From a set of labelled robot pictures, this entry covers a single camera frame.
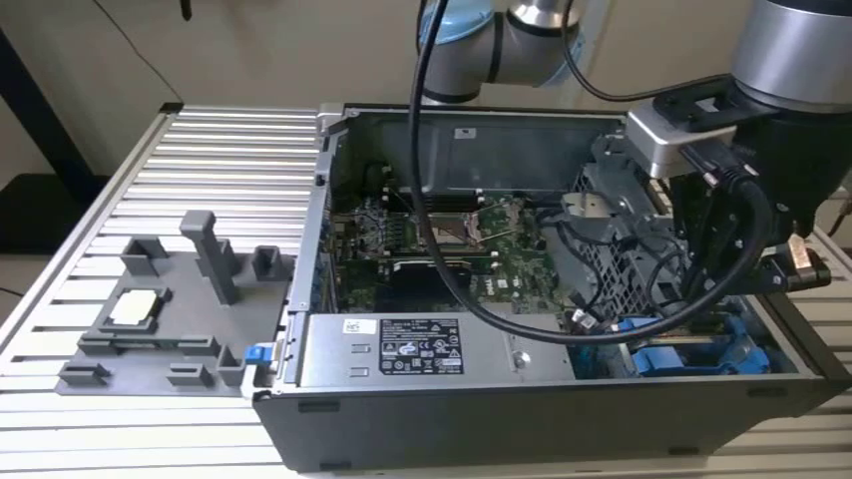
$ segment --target gray post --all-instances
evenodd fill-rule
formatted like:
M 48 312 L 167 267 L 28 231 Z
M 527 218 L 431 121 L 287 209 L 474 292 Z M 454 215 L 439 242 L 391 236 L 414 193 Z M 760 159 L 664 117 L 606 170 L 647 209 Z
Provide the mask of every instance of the gray post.
M 216 217 L 212 212 L 187 212 L 182 221 L 182 235 L 196 245 L 202 270 L 207 271 L 219 303 L 234 304 L 240 299 L 231 278 L 231 268 L 214 234 Z

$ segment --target gray block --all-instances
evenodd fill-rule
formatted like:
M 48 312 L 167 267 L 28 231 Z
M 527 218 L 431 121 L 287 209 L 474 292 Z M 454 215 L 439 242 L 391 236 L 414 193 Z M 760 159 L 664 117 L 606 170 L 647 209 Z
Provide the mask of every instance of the gray block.
M 252 270 L 258 281 L 283 281 L 294 273 L 294 259 L 282 256 L 278 246 L 258 246 L 252 253 Z
M 223 253 L 214 234 L 215 224 L 216 217 L 212 212 L 190 211 L 182 220 L 180 231 L 196 246 L 199 269 L 208 275 L 219 303 L 234 304 L 240 300 L 238 287 L 231 278 L 234 251 L 228 246 L 230 253 Z
M 174 386 L 204 386 L 214 385 L 214 377 L 204 364 L 175 363 L 170 364 L 167 378 Z
M 216 372 L 232 387 L 240 386 L 243 383 L 243 374 L 246 373 L 246 364 L 243 359 L 235 358 L 231 348 L 223 347 L 223 351 L 219 354 L 219 361 L 216 362 Z
M 59 371 L 59 377 L 68 384 L 75 386 L 103 386 L 107 384 L 106 378 L 110 371 L 100 363 L 67 362 Z
M 214 336 L 184 336 L 178 349 L 186 356 L 219 356 L 220 344 Z
M 120 291 L 139 288 L 160 288 L 172 294 L 163 303 L 158 327 L 146 333 L 102 331 L 94 326 L 82 336 L 72 362 L 100 363 L 111 373 L 107 384 L 94 387 L 59 381 L 60 394 L 240 396 L 246 371 L 242 354 L 247 346 L 275 340 L 290 283 L 258 281 L 251 256 L 238 254 L 242 267 L 234 281 L 244 300 L 222 307 L 199 275 L 196 258 L 191 252 L 175 252 L 168 258 L 152 260 L 159 276 L 124 273 L 114 297 Z M 104 307 L 98 324 L 108 313 Z M 212 378 L 210 387 L 172 385 L 170 365 L 183 362 L 204 364 Z
M 235 254 L 235 249 L 231 246 L 231 241 L 228 239 L 218 239 L 219 242 L 219 250 L 223 253 L 223 258 L 226 259 L 226 264 L 228 265 L 228 270 L 231 271 L 231 275 L 239 274 L 243 269 L 243 264 L 238 255 Z M 208 271 L 207 263 L 202 262 L 202 259 L 196 259 L 196 264 L 199 265 L 199 271 L 202 272 L 203 277 L 211 277 L 211 272 Z

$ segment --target floor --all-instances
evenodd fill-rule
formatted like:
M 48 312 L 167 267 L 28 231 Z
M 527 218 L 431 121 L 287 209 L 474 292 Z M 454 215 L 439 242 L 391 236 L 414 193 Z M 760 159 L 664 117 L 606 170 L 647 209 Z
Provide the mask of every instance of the floor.
M 0 254 L 0 286 L 27 292 L 51 256 Z M 0 291 L 0 324 L 18 305 L 19 297 Z

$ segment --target white wall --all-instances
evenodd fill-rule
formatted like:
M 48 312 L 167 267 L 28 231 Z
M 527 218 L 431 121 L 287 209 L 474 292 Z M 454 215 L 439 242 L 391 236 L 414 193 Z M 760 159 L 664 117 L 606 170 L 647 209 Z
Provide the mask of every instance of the white wall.
M 408 100 L 415 0 L 195 0 L 188 23 L 176 0 L 103 4 L 187 103 Z M 0 0 L 0 26 L 82 153 L 111 173 L 172 93 L 90 0 Z M 483 103 L 547 107 L 558 96 L 490 87 Z
M 416 0 L 195 0 L 190 23 L 175 0 L 103 4 L 188 103 L 315 107 L 408 99 Z M 594 0 L 604 11 L 591 80 L 627 92 L 726 71 L 750 4 Z M 90 0 L 0 0 L 0 26 L 84 157 L 111 173 L 172 93 Z M 482 102 L 624 108 L 570 92 L 579 94 L 486 86 Z M 2 128 L 0 140 L 20 136 L 14 130 Z
M 651 90 L 731 71 L 732 53 L 752 0 L 591 0 L 608 19 L 586 69 L 610 94 Z M 583 109 L 626 110 L 579 93 Z

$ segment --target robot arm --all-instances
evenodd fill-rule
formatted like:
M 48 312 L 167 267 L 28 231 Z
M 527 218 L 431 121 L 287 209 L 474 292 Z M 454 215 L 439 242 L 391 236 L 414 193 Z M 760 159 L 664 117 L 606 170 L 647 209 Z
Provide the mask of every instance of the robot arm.
M 494 12 L 491 0 L 452 0 L 431 54 L 424 102 L 472 102 L 483 83 L 530 87 L 560 83 L 568 74 L 560 32 L 564 4 L 564 0 L 515 0 L 506 12 Z M 422 41 L 432 13 L 434 8 L 427 9 Z M 571 31 L 578 20 L 574 10 Z
M 730 266 L 751 221 L 719 188 L 738 169 L 774 206 L 768 245 L 786 247 L 763 258 L 736 292 L 831 282 L 803 238 L 852 163 L 848 45 L 852 1 L 759 0 L 732 77 L 668 92 L 630 112 L 634 157 L 654 178 L 671 181 L 678 232 L 695 257 L 692 288 Z

